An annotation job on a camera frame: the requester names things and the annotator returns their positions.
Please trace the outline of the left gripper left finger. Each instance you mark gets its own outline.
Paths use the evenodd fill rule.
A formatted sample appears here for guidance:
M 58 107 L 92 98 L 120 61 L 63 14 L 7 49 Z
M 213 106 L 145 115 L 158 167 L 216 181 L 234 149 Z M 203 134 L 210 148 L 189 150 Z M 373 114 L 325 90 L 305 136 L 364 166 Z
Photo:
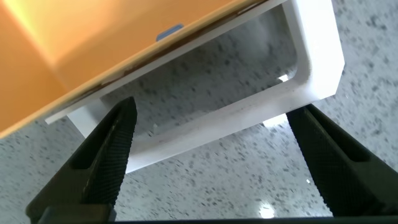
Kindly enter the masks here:
M 114 106 L 28 204 L 31 223 L 113 223 L 137 122 L 134 98 Z

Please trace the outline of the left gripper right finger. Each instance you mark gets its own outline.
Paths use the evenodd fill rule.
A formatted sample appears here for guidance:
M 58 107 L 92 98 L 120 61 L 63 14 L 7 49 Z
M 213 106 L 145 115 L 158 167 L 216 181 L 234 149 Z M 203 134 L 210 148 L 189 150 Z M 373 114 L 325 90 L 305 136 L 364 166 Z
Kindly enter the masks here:
M 286 116 L 312 179 L 334 216 L 397 215 L 394 169 L 313 105 Z

